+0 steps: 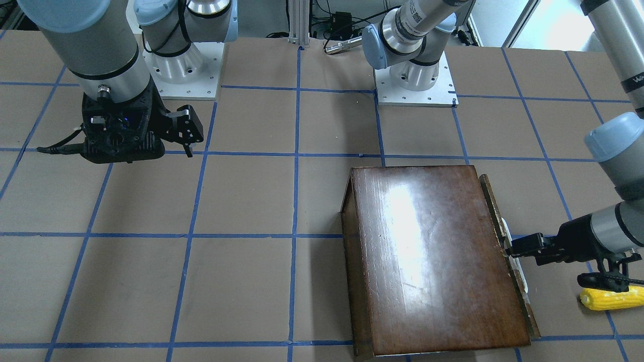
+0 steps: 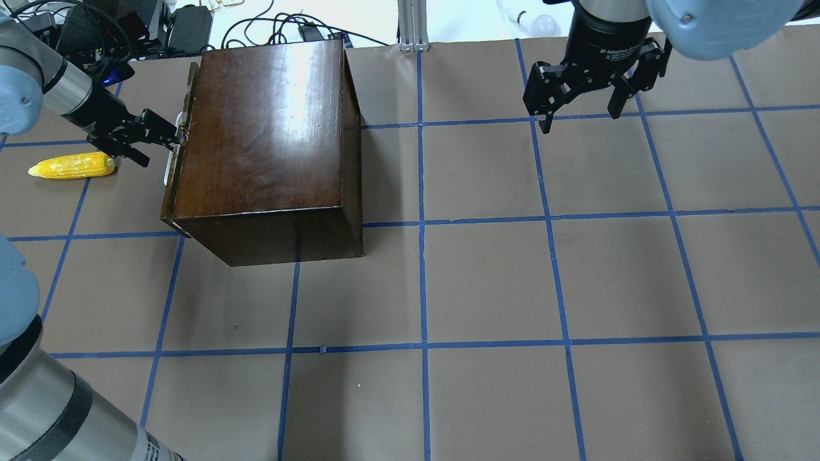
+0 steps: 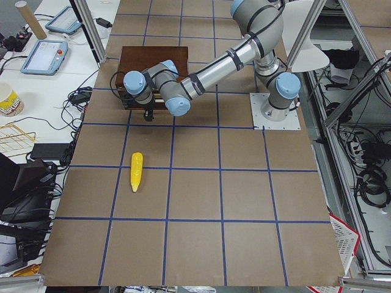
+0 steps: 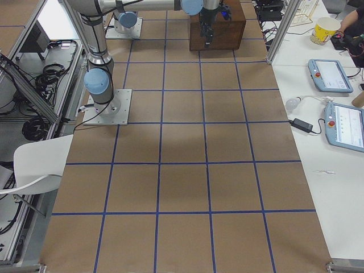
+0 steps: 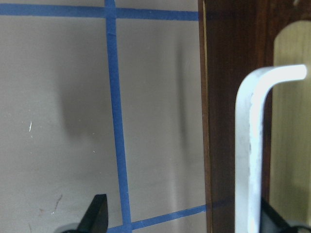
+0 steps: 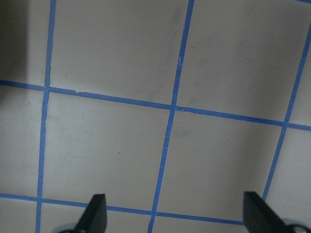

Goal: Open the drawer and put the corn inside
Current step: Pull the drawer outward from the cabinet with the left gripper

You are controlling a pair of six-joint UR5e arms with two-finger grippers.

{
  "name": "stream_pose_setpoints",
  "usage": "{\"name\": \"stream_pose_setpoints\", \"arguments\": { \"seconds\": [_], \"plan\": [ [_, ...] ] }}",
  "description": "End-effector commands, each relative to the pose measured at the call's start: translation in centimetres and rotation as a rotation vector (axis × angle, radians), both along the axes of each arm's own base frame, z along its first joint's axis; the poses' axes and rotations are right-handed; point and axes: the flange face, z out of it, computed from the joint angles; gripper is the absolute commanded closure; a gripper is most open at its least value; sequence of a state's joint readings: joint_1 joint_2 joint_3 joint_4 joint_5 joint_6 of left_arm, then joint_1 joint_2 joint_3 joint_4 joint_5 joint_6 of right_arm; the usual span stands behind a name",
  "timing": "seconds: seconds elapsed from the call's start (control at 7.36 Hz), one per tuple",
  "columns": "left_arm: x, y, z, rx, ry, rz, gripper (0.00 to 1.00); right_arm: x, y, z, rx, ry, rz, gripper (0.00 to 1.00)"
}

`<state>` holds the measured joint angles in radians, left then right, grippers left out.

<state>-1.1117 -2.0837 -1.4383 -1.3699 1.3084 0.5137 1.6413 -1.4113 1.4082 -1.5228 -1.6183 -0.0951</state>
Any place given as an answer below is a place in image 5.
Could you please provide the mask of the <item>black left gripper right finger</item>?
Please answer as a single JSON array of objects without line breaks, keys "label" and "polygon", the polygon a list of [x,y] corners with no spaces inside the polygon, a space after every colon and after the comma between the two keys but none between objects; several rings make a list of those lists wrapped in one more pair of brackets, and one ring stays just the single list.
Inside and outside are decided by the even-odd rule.
[{"label": "black left gripper right finger", "polygon": [[265,199],[261,199],[260,233],[310,233],[310,226],[291,226]]}]

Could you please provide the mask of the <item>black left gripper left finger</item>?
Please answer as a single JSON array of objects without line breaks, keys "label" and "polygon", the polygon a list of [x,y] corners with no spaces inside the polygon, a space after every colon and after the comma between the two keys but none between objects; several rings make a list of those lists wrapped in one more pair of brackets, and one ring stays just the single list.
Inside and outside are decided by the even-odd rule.
[{"label": "black left gripper left finger", "polygon": [[108,230],[108,203],[106,194],[94,196],[83,218],[75,229],[61,233],[106,233]]}]

